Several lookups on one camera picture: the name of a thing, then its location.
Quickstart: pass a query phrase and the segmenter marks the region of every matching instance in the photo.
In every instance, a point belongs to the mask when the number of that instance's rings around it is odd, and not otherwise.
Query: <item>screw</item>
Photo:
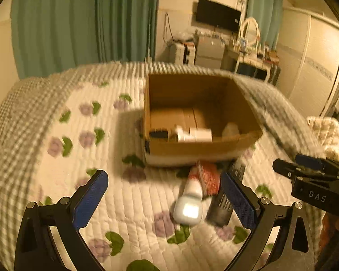
[[[64,198],[61,198],[60,199],[60,203],[62,204],[62,205],[66,205],[66,204],[68,204],[69,203],[69,198],[68,197],[64,197]]]
[[[294,206],[298,209],[301,209],[303,207],[303,205],[299,202],[295,202]]]
[[[270,204],[270,200],[268,198],[265,198],[265,197],[261,198],[260,202],[261,202],[261,204],[264,204],[264,205]]]
[[[26,207],[27,207],[28,209],[33,209],[34,206],[35,206],[35,202],[30,202]]]

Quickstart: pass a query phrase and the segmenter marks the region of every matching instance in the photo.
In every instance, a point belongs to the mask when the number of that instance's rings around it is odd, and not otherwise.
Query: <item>cardboard box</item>
[[[240,135],[223,138],[236,123]],[[176,125],[210,128],[212,142],[176,142],[168,134]],[[262,135],[259,122],[236,83],[228,77],[200,74],[150,74],[145,91],[146,161],[153,166],[181,166],[198,160],[239,157]]]

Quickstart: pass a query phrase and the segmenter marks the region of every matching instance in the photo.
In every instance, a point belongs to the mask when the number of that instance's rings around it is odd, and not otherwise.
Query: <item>person's hand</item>
[[[320,233],[319,250],[320,252],[329,243],[335,230],[339,231],[339,217],[326,213],[322,220],[323,228]]]

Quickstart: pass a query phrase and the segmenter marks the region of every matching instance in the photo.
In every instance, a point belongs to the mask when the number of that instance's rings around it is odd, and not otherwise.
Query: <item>curtain fold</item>
[[[261,30],[261,45],[275,49],[282,21],[283,0],[248,0],[246,17],[253,17]]]
[[[13,0],[19,77],[82,64],[154,57],[158,0]]]

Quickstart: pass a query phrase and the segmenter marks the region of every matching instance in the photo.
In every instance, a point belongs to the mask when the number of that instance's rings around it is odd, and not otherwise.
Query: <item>black tv screen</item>
[[[239,31],[241,12],[210,0],[198,0],[196,21],[214,27]]]

